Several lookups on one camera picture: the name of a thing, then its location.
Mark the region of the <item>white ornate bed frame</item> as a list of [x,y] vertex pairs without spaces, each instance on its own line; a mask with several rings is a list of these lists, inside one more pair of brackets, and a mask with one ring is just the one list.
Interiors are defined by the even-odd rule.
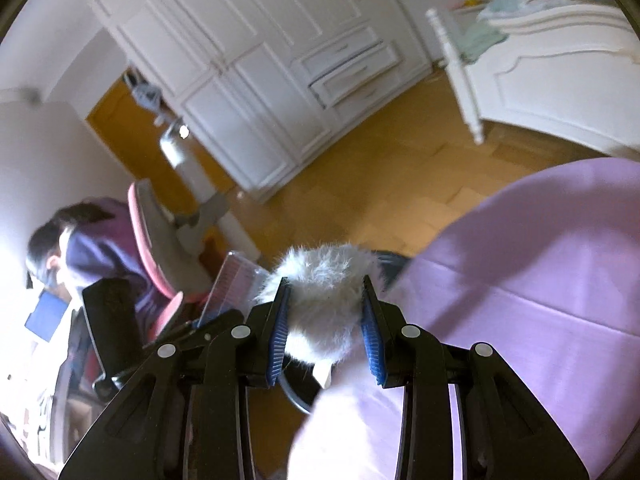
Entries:
[[426,19],[475,143],[485,122],[500,122],[638,159],[639,37],[617,6],[576,2],[493,18],[488,27],[506,38],[474,62],[451,15],[430,9]]

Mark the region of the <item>black trash bin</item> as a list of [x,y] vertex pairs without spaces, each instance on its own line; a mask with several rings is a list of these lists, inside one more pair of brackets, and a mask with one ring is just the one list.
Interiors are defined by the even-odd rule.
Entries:
[[311,413],[314,400],[321,391],[320,385],[312,374],[313,371],[314,368],[311,365],[285,356],[278,377],[278,383],[288,400],[306,415]]

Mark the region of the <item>pink office chair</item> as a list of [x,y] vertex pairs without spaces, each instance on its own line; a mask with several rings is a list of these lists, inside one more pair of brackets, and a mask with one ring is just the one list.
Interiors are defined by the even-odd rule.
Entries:
[[198,231],[188,224],[175,228],[156,200],[150,181],[130,186],[128,205],[144,268],[168,304],[148,334],[141,336],[126,281],[102,280],[82,293],[88,331],[102,370],[92,388],[103,402],[113,399],[153,344],[186,324],[186,309],[202,304],[212,286],[212,278],[198,260],[201,249],[185,248],[180,240],[182,234]]

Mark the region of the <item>purple round tablecloth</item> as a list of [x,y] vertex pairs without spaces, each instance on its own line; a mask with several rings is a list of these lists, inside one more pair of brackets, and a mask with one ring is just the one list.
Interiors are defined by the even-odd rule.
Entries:
[[445,344],[491,344],[593,479],[639,467],[639,166],[518,180],[444,229],[383,299]]

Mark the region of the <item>white panelled wardrobe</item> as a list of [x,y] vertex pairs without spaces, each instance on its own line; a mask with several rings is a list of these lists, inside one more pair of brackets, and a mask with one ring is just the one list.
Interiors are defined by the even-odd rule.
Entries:
[[90,0],[256,200],[431,69],[397,0]]

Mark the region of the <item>white fluffy plush ball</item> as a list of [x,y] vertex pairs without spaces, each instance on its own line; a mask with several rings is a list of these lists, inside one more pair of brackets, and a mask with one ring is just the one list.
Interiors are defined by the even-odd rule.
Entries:
[[351,244],[292,247],[262,284],[256,301],[276,298],[282,281],[291,286],[285,354],[309,365],[322,389],[332,367],[358,344],[363,280],[385,287],[382,264],[369,249]]

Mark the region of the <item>seated person purple shirt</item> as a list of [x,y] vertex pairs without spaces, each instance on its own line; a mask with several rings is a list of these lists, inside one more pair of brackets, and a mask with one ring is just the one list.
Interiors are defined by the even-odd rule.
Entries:
[[131,286],[142,330],[167,304],[145,270],[129,207],[116,198],[88,198],[55,211],[32,233],[26,266],[41,284],[62,286],[74,299],[104,278],[122,278]]

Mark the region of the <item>white grey standing pole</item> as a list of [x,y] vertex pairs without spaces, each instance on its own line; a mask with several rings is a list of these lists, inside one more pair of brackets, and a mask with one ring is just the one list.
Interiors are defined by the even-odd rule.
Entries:
[[230,209],[224,193],[209,179],[204,168],[188,147],[191,130],[181,117],[174,119],[160,136],[160,149],[178,177],[191,192],[198,208],[189,214],[186,224],[178,229],[179,240],[194,254],[200,250],[206,233],[213,226],[231,250],[250,261],[258,262],[262,253]]

